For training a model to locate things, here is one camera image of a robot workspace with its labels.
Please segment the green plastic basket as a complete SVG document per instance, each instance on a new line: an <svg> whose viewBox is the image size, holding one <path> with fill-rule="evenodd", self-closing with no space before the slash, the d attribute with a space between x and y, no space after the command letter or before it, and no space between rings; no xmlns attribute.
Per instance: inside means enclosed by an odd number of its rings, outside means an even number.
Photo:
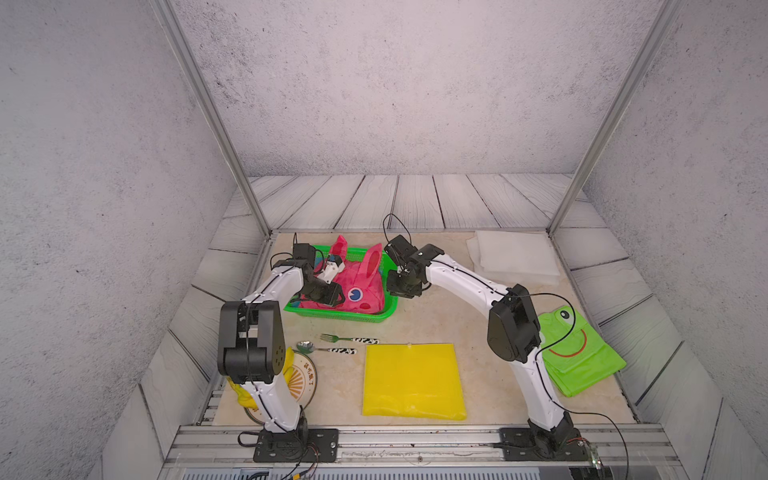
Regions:
<svg viewBox="0 0 768 480"><path fill-rule="evenodd" d="M344 302L335 306L322 305L310 300L295 300L285 311L304 317L381 323L397 309L398 300L386 291L388 275L395 264L383 251L381 244L370 248L349 247L339 236L331 245L316 245L316 270L341 262L344 269L333 279L341 285Z"/></svg>

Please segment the pink bunny raincoat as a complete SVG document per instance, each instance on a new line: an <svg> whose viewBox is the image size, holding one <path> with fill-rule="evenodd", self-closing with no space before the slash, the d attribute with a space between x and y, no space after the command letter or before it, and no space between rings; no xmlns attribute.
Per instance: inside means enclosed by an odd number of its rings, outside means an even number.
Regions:
<svg viewBox="0 0 768 480"><path fill-rule="evenodd" d="M336 277L334 282L341 285L345 302L339 306L330 307L312 301L301 301L300 307L366 315L379 313L385 306L385 293L380 272L382 252L382 245L376 244L367 249L359 261L351 259L348 242L343 235L339 235L325 259L319 264L317 274L323 269L325 260L330 254L340 255L344 260L345 270Z"/></svg>

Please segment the yellow raincoat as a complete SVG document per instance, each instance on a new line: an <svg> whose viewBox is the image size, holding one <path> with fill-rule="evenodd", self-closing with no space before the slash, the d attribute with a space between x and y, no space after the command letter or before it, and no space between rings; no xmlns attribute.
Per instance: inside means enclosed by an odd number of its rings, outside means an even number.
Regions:
<svg viewBox="0 0 768 480"><path fill-rule="evenodd" d="M366 349L362 414L463 421L467 418L452 344Z"/></svg>

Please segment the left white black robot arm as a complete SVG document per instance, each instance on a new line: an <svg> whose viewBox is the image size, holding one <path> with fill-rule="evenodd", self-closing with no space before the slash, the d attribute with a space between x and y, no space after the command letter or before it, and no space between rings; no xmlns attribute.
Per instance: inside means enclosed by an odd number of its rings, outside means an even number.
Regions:
<svg viewBox="0 0 768 480"><path fill-rule="evenodd" d="M343 302L339 284L316 276L315 257L278 261L252 293L225 302L220 311L218 371L248 392L264 416L264 428L272 433L292 433L302 418L283 375L287 347L282 310L298 295L329 306Z"/></svg>

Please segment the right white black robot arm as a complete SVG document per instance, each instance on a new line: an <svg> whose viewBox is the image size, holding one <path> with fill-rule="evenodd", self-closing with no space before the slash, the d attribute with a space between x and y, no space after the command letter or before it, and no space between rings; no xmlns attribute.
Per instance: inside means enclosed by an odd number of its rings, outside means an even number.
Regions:
<svg viewBox="0 0 768 480"><path fill-rule="evenodd" d="M554 395L542 359L541 326L522 285L506 287L474 273L439 247L418 249L399 235L384 251L396 265L387 274L386 290L393 296L415 298L429 286L440 287L474 307L488 320L487 344L508 362L522 391L532 429L554 435L565 433L573 421Z"/></svg>

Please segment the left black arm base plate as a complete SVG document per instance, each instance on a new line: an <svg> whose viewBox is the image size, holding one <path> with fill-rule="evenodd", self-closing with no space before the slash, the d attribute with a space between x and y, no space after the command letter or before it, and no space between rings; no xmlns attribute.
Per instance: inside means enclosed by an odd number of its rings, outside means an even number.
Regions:
<svg viewBox="0 0 768 480"><path fill-rule="evenodd" d="M310 428L291 433L262 430L254 447L255 463L334 463L339 430Z"/></svg>

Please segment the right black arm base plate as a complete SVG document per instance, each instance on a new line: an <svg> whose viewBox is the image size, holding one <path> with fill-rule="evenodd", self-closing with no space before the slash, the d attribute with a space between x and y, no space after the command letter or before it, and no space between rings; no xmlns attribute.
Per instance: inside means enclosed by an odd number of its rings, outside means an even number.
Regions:
<svg viewBox="0 0 768 480"><path fill-rule="evenodd" d="M589 448L575 428L552 432L536 428L502 428L495 448L505 461L586 462Z"/></svg>

